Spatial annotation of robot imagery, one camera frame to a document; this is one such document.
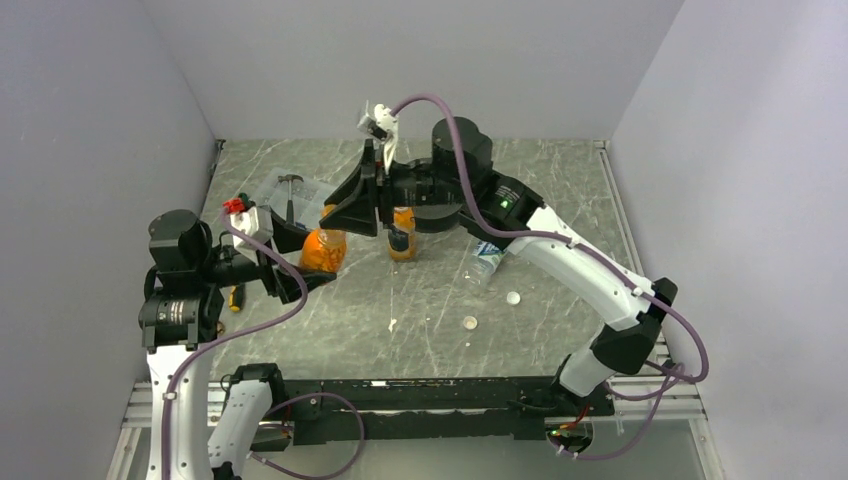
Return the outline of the small orange juice bottle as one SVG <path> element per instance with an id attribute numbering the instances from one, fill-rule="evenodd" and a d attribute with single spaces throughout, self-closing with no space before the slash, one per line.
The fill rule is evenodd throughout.
<path id="1" fill-rule="evenodd" d="M 318 226 L 312 230 L 301 249 L 299 267 L 307 270 L 338 273 L 347 253 L 347 233 Z"/>

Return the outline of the large orange blue-label bottle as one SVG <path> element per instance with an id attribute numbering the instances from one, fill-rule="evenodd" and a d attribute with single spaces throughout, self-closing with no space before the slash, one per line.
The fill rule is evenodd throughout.
<path id="1" fill-rule="evenodd" d="M 411 207 L 396 207 L 388 229 L 388 252 L 394 261 L 411 260 L 416 252 L 416 223 Z"/>

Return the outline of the white large bottle cap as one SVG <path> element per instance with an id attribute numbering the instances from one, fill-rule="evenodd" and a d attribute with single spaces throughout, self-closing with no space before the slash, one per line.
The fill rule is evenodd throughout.
<path id="1" fill-rule="evenodd" d="M 474 330 L 477 327 L 478 322 L 475 317 L 466 316 L 462 321 L 462 325 L 466 330 Z"/>

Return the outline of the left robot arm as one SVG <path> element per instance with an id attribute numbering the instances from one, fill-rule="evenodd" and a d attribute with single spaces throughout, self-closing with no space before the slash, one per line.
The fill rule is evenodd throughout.
<path id="1" fill-rule="evenodd" d="M 303 294 L 335 279 L 283 261 L 300 250 L 305 229 L 267 207 L 225 207 L 232 244 L 189 210 L 158 216 L 149 226 L 155 262 L 145 279 L 138 317 L 152 384 L 150 479 L 238 479 L 260 422 L 279 417 L 288 394 L 274 363 L 242 365 L 230 377 L 215 427 L 209 425 L 209 382 L 225 304 L 222 290 L 254 280 L 282 303 L 303 307 Z"/>

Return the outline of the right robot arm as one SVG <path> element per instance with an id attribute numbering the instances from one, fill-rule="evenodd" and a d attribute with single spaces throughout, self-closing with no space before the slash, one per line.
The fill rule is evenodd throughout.
<path id="1" fill-rule="evenodd" d="M 389 227 L 397 207 L 457 205 L 459 223 L 472 236 L 524 258 L 588 302 L 604 322 L 596 336 L 566 357 L 551 388 L 557 411 L 574 415 L 590 394 L 615 374 L 640 371 L 660 332 L 678 287 L 651 281 L 617 264 L 584 241 L 542 197 L 521 181 L 492 168 L 492 140 L 464 117 L 455 120 L 461 145 L 449 137 L 447 120 L 432 129 L 431 156 L 411 163 L 380 159 L 373 141 L 357 168 L 327 198 L 324 229 L 374 237 Z M 474 200 L 487 224 L 509 232 L 498 238 L 471 216 L 460 188 L 456 154 L 463 153 Z"/>

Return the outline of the white-label water bottle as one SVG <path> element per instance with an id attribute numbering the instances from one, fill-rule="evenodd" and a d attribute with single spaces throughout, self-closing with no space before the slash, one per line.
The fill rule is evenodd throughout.
<path id="1" fill-rule="evenodd" d="M 506 252 L 496 245 L 479 241 L 464 260 L 462 278 L 476 289 L 485 289 Z"/>

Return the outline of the small hammer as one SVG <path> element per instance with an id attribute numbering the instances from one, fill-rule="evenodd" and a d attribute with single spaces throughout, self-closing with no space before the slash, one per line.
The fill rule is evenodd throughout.
<path id="1" fill-rule="evenodd" d="M 280 184 L 285 184 L 287 186 L 285 221 L 289 225 L 295 224 L 295 218 L 294 218 L 295 208 L 294 208 L 294 201 L 293 201 L 294 185 L 297 182 L 303 182 L 303 180 L 304 180 L 304 178 L 300 175 L 297 175 L 297 174 L 279 175 L 277 177 L 277 181 Z"/>

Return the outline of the clear plastic tray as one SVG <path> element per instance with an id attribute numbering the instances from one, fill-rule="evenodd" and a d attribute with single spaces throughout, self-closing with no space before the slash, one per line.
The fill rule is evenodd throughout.
<path id="1" fill-rule="evenodd" d="M 286 214 L 287 186 L 280 184 L 277 177 L 286 174 L 294 172 L 273 168 L 251 195 L 254 202 L 267 205 L 283 219 Z M 297 182 L 293 192 L 295 223 L 309 230 L 317 228 L 322 218 L 324 201 L 335 188 L 334 185 L 307 177 L 304 177 L 303 182 Z"/>

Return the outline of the black base frame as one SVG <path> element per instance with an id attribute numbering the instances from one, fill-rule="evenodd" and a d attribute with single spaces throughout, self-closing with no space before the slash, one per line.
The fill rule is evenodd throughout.
<path id="1" fill-rule="evenodd" d="M 271 383 L 273 410 L 260 427 L 295 446 L 359 438 L 543 440 L 560 428 L 573 433 L 584 421 L 614 413 L 603 387 L 578 398 L 548 376 L 285 380 L 267 363 L 241 366 L 211 389 L 228 406 L 235 386 L 247 380 Z"/>

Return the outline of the aluminium rail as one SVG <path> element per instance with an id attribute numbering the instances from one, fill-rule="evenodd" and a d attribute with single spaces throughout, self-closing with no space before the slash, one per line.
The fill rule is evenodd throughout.
<path id="1" fill-rule="evenodd" d="M 648 392 L 658 389 L 663 383 L 659 376 L 636 376 L 615 378 L 612 382 L 614 395 L 605 389 L 595 392 L 588 401 L 589 417 L 619 417 L 626 421 L 639 420 L 651 411 L 656 398 L 647 399 Z M 507 398 L 528 400 L 530 388 L 504 388 L 504 394 L 498 392 L 494 383 L 486 380 L 476 387 L 475 394 L 449 393 L 443 399 L 434 399 L 429 406 L 422 401 L 403 400 L 390 392 L 392 383 L 388 380 L 355 381 L 351 387 L 344 387 L 341 381 L 292 381 L 291 397 L 303 395 L 306 388 L 316 387 L 322 391 L 334 391 L 344 397 L 362 413 L 374 413 L 383 416 L 395 416 L 403 411 L 449 414 L 463 412 L 482 414 L 488 410 L 504 409 Z M 126 407 L 122 426 L 124 428 L 148 428 L 152 421 L 153 385 L 150 382 L 138 382 L 134 385 Z M 697 388 L 685 382 L 667 390 L 660 399 L 655 419 L 688 420 L 704 418 Z"/>

